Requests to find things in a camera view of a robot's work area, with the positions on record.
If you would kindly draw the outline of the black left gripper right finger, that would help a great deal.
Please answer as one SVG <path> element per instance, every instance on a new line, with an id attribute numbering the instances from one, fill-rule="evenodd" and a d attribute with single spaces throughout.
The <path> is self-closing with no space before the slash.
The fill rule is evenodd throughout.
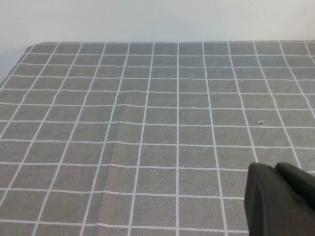
<path id="1" fill-rule="evenodd" d="M 278 163 L 276 171 L 289 187 L 288 224 L 293 236 L 315 234 L 315 177 L 288 163 Z"/>

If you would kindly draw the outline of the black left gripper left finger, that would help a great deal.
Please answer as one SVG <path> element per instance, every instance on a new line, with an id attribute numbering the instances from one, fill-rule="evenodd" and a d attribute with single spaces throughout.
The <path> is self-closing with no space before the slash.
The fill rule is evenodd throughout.
<path id="1" fill-rule="evenodd" d="M 305 235 L 304 200 L 293 188 L 303 174 L 288 163 L 249 165 L 244 208 L 251 236 Z"/>

